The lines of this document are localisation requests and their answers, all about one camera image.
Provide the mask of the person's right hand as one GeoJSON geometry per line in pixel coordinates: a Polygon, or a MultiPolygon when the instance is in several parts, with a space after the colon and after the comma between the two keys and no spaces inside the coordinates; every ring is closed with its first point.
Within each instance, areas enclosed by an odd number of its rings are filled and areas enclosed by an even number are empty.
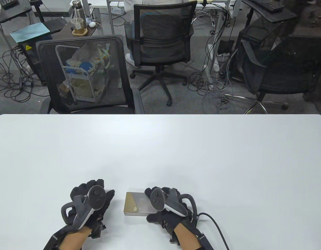
{"type": "Polygon", "coordinates": [[[201,233],[197,230],[197,208],[193,197],[181,194],[176,188],[153,187],[146,188],[145,195],[149,198],[157,213],[149,214],[149,223],[159,224],[170,235],[170,242],[180,245],[175,228],[183,224],[195,236],[201,233]]]}

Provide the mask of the person's left hand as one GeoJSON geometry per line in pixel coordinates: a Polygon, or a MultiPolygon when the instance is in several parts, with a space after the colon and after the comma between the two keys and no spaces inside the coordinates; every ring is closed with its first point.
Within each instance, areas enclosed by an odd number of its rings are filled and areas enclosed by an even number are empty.
{"type": "Polygon", "coordinates": [[[114,190],[104,190],[104,180],[90,180],[72,189],[71,202],[61,208],[61,215],[66,226],[59,230],[61,236],[74,233],[82,227],[91,229],[89,237],[100,238],[106,228],[102,220],[111,200],[114,190]]]}

